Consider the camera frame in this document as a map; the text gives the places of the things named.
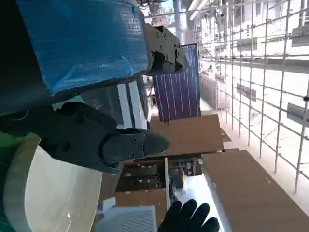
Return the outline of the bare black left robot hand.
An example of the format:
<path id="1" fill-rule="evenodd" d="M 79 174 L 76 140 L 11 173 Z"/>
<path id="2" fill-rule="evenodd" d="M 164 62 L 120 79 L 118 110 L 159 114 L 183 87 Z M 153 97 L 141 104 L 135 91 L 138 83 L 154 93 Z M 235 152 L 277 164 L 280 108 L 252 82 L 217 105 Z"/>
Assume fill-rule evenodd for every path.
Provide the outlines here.
<path id="1" fill-rule="evenodd" d="M 54 159 L 115 175 L 119 163 L 168 150 L 148 129 L 115 120 L 76 95 L 188 67 L 179 39 L 129 0 L 0 3 L 0 130 L 31 132 Z"/>

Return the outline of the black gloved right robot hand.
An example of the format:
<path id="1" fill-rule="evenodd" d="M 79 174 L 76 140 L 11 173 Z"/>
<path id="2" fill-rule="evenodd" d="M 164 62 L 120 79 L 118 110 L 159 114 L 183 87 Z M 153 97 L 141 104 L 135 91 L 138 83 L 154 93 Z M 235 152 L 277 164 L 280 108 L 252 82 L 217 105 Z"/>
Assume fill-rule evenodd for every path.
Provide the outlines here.
<path id="1" fill-rule="evenodd" d="M 174 202 L 168 211 L 158 232 L 218 232 L 219 221 L 215 217 L 207 218 L 210 206 L 203 203 L 198 206 L 196 200 L 190 199 L 185 204 Z"/>

